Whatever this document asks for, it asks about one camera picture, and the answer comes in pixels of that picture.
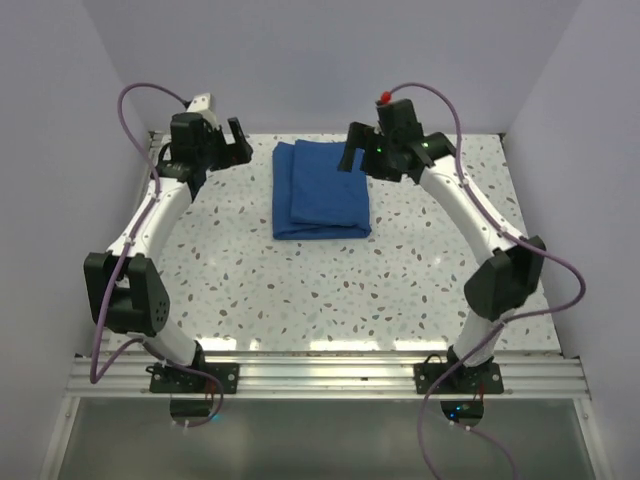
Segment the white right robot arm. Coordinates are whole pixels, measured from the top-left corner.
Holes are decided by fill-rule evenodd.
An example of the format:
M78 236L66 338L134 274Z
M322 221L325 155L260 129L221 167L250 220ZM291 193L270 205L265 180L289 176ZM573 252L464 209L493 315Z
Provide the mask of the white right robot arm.
M359 163L358 150L364 153ZM478 264L464 285L469 313L462 331L445 361L415 365L417 392L501 393L500 371L493 361L497 341L486 336L536 291L543 259L534 251L545 245L537 236L524 238L507 221L493 226L483 216L492 207L471 200L477 186L467 173L457 172L455 154L443 133L425 135L419 125L398 136L384 136L373 126L353 122L338 168L349 172L358 165L366 175L392 182L410 177L444 209Z

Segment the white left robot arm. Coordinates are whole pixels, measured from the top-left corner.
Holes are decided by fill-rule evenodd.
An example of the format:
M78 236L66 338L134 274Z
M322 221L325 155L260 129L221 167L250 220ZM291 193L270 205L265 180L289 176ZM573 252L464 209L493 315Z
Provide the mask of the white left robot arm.
M201 113L174 115L170 140L159 149L138 210L107 250L88 254L83 265L96 331L125 335L175 364L172 379L189 393L205 386L208 369L197 361L199 343L170 318L170 298L156 262L208 173L250 162L253 149L240 121L231 117L228 124L231 141Z

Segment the blue surgical cloth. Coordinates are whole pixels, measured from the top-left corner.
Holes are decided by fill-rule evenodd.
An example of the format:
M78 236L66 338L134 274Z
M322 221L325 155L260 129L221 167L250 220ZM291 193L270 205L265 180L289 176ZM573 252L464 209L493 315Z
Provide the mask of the blue surgical cloth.
M276 240L361 239L371 233L367 179L338 169L343 142L298 139L272 152L272 235Z

